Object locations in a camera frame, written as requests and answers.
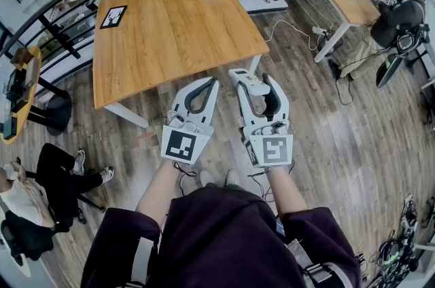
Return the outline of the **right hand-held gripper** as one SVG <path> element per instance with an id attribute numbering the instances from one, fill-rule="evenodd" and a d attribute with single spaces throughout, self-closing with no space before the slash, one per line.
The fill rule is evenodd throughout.
<path id="1" fill-rule="evenodd" d="M 254 168 L 288 165 L 292 161 L 293 135 L 288 120 L 289 101 L 281 86 L 267 73 L 262 81 L 269 86 L 265 94 L 263 118 L 256 115 L 245 84 L 237 83 L 243 144 Z"/>

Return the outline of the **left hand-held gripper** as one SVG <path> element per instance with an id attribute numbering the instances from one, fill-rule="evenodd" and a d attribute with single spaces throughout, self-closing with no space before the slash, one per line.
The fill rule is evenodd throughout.
<path id="1" fill-rule="evenodd" d="M 197 161 L 213 135 L 210 123 L 219 86 L 217 78 L 204 77 L 178 91 L 172 110 L 167 114 L 168 124 L 162 130 L 163 158 L 190 165 Z M 199 109 L 193 109 L 192 101 L 203 90 L 207 90 L 203 104 Z"/>

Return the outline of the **white remote control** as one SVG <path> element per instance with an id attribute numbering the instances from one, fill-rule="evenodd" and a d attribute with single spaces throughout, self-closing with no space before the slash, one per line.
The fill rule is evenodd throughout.
<path id="1" fill-rule="evenodd" d="M 265 84 L 254 74 L 248 73 L 246 69 L 230 69 L 228 74 L 234 86 L 237 86 L 238 83 L 242 83 L 252 96 L 263 96 L 268 94 L 271 90 L 269 85 Z"/>

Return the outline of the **person's left forearm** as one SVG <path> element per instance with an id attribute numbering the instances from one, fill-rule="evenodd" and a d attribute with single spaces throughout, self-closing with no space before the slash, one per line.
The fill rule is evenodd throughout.
<path id="1" fill-rule="evenodd" d="M 162 226 L 170 203 L 175 197 L 178 176 L 179 170 L 174 167 L 174 162 L 163 160 L 143 193 L 136 212 L 147 215 Z"/>

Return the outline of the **person's right forearm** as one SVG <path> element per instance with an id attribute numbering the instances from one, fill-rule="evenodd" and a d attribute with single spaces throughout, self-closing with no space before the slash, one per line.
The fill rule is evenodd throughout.
<path id="1" fill-rule="evenodd" d="M 272 167 L 266 173 L 280 219 L 289 213 L 308 209 L 305 199 L 284 166 Z"/>

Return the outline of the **wooden table with white legs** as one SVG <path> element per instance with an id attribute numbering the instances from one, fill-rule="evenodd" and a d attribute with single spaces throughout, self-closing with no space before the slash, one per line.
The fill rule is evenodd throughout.
<path id="1" fill-rule="evenodd" d="M 127 9 L 117 27 L 100 29 L 112 7 Z M 250 59 L 269 48 L 239 0 L 101 0 L 93 51 L 93 99 L 140 126 L 122 100 L 201 71 Z"/>

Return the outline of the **person's white shoe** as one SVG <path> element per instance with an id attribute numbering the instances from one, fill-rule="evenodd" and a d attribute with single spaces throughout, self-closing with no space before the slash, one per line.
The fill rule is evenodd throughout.
<path id="1" fill-rule="evenodd" d="M 202 187 L 207 185 L 214 185 L 215 181 L 211 173 L 207 169 L 203 169 L 199 173 L 199 179 Z"/>
<path id="2" fill-rule="evenodd" d="M 225 186 L 229 185 L 239 185 L 239 174 L 235 169 L 230 169 L 226 173 Z"/>

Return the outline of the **black framed deer picture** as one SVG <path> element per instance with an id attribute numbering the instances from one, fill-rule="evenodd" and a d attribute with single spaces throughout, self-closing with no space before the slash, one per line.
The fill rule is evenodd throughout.
<path id="1" fill-rule="evenodd" d="M 126 9 L 126 5 L 110 8 L 105 18 L 103 19 L 103 22 L 101 23 L 100 29 L 117 27 Z"/>

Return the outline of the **black and green board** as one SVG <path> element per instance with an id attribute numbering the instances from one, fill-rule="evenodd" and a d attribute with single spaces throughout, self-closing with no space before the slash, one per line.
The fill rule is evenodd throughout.
<path id="1" fill-rule="evenodd" d="M 402 61 L 403 56 L 397 54 L 390 54 L 382 62 L 381 66 L 377 70 L 376 74 L 376 87 L 382 88 L 394 75 Z"/>

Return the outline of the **person's dark purple garment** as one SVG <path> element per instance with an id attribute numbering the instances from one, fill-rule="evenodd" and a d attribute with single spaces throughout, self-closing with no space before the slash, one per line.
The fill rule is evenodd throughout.
<path id="1" fill-rule="evenodd" d="M 164 227 L 147 215 L 108 209 L 81 288 L 129 282 L 142 239 L 158 247 L 143 267 L 149 288 L 305 288 L 269 205 L 253 193 L 223 187 L 202 187 L 173 199 Z"/>

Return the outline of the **round yellow table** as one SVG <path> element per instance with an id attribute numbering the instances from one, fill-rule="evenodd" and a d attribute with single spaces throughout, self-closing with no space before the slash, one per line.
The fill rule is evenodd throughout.
<path id="1" fill-rule="evenodd" d="M 40 71 L 41 71 L 41 50 L 37 46 L 32 46 L 28 49 L 28 51 L 33 55 L 33 59 L 37 62 L 37 75 L 35 78 L 35 83 L 30 87 L 29 96 L 27 103 L 18 111 L 18 113 L 12 113 L 12 117 L 16 118 L 16 135 L 10 139 L 5 139 L 3 137 L 3 133 L 0 133 L 0 140 L 5 145 L 11 145 L 16 141 L 22 132 L 26 120 L 30 114 L 31 105 L 33 104 L 35 93 L 37 89 L 37 82 L 39 80 Z"/>

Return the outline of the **black office chair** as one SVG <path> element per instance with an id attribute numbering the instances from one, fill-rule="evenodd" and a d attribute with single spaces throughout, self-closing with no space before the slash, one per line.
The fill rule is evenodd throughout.
<path id="1" fill-rule="evenodd" d="M 70 231 L 74 221 L 86 224 L 86 218 L 78 202 L 100 210 L 104 213 L 106 208 L 99 206 L 81 194 L 67 192 L 63 196 L 48 194 L 48 210 L 54 219 L 54 227 L 46 228 L 17 216 L 10 209 L 5 212 L 5 219 L 0 223 L 0 233 L 4 236 L 6 244 L 10 247 L 12 257 L 18 264 L 18 256 L 36 261 L 41 254 L 54 248 L 54 235 Z"/>

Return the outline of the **black round pedestal base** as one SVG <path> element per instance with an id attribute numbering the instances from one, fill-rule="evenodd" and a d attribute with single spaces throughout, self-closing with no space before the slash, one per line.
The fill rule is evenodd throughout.
<path id="1" fill-rule="evenodd" d="M 54 95 L 45 109 L 31 105 L 27 120 L 45 126 L 50 136 L 57 137 L 66 130 L 71 118 L 71 96 L 66 90 L 57 88 L 41 77 L 38 79 L 38 84 Z"/>

